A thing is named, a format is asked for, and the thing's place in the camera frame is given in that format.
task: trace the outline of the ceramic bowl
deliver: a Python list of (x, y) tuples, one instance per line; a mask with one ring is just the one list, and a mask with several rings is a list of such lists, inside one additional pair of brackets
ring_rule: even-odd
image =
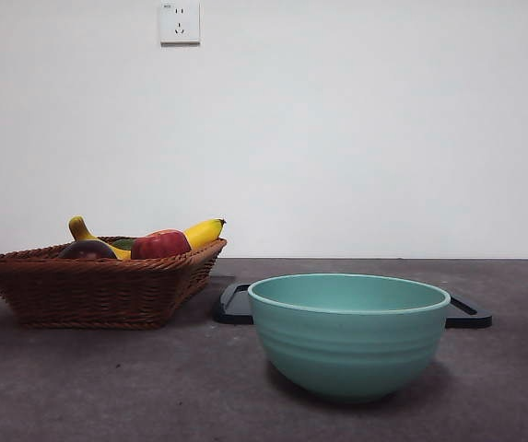
[(430, 363), (450, 295), (367, 274), (265, 279), (248, 289), (257, 334), (284, 376), (334, 401), (374, 401)]

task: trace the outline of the black cutting board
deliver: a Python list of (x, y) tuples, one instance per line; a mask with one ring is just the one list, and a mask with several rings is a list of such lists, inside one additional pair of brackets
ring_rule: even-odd
[[(224, 324), (253, 324), (247, 293), (249, 286), (246, 283), (229, 285), (215, 303), (213, 319)], [(492, 324), (493, 315), (489, 311), (465, 297), (452, 295), (451, 298), (446, 328), (482, 329)]]

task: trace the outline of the bowl rim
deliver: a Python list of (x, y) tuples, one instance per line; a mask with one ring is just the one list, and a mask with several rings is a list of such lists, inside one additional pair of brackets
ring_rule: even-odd
[[(428, 306), (422, 306), (422, 307), (414, 307), (414, 308), (397, 308), (397, 309), (384, 309), (384, 310), (352, 310), (352, 309), (339, 309), (339, 308), (317, 308), (317, 307), (306, 307), (306, 306), (299, 306), (296, 304), (288, 304), (286, 302), (279, 302), (274, 301), (273, 299), (268, 299), (267, 297), (262, 297), (261, 295), (257, 295), (253, 292), (254, 288), (257, 288), (258, 285), (263, 285), (265, 283), (271, 282), (271, 281), (277, 281), (282, 279), (289, 279), (289, 278), (301, 278), (301, 277), (310, 277), (310, 276), (346, 276), (346, 277), (362, 277), (362, 278), (375, 278), (375, 279), (382, 279), (382, 280), (389, 280), (389, 281), (399, 281), (403, 283), (408, 283), (412, 285), (421, 285), (423, 287), (429, 288), (431, 290), (435, 290), (439, 292), (441, 295), (444, 296), (442, 301), (431, 304)], [(260, 281), (256, 281), (255, 283), (249, 285), (247, 288), (247, 292), (250, 297), (253, 299), (257, 299), (258, 301), (261, 301), (265, 304), (269, 304), (272, 306), (277, 306), (281, 308), (291, 308), (293, 310), (302, 310), (302, 311), (312, 311), (316, 313), (335, 313), (340, 315), (401, 315), (401, 314), (409, 314), (409, 313), (418, 313), (421, 311), (430, 311), (435, 310), (438, 308), (446, 307), (448, 304), (450, 304), (452, 297), (450, 294), (435, 286), (430, 285), (426, 283), (420, 283), (419, 281), (413, 281), (411, 279), (404, 279), (404, 278), (396, 278), (392, 276), (381, 276), (377, 274), (364, 274), (364, 273), (297, 273), (297, 274), (285, 274), (282, 276), (274, 276), (271, 278), (265, 278)]]

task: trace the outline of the apple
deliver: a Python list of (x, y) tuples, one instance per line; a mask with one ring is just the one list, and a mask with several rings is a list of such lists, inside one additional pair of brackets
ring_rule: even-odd
[(135, 239), (131, 248), (131, 259), (168, 258), (191, 249), (183, 232), (168, 228)]

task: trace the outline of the plastic fruit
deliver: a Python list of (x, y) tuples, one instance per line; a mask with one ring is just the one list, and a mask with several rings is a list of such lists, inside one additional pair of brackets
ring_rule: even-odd
[(167, 229), (135, 239), (131, 249), (131, 258), (133, 260), (168, 258), (190, 250), (190, 243), (183, 232)]
[(79, 258), (85, 258), (88, 260), (98, 260), (100, 258), (114, 258), (116, 255), (112, 249), (102, 241), (96, 241), (94, 239), (84, 239), (81, 241), (75, 241), (61, 250), (59, 258), (67, 258), (76, 260)]
[(133, 247), (133, 242), (135, 242), (134, 238), (123, 238), (123, 239), (116, 239), (112, 242), (112, 246), (116, 249), (120, 250), (130, 250)]
[(71, 231), (71, 235), (73, 235), (73, 238), (76, 241), (80, 241), (80, 240), (99, 241), (102, 244), (105, 244), (106, 246), (111, 248), (111, 250), (116, 255), (116, 258), (118, 258), (119, 260), (130, 260), (131, 259), (131, 252), (129, 250), (122, 250), (122, 249), (113, 247), (107, 242), (104, 242), (98, 237), (95, 237), (91, 233), (89, 233), (86, 223), (84, 223), (83, 217), (81, 216), (74, 216), (73, 218), (69, 220), (69, 230)]
[(224, 219), (207, 219), (202, 223), (186, 228), (183, 233), (188, 238), (192, 250), (196, 250), (217, 239), (224, 224)]

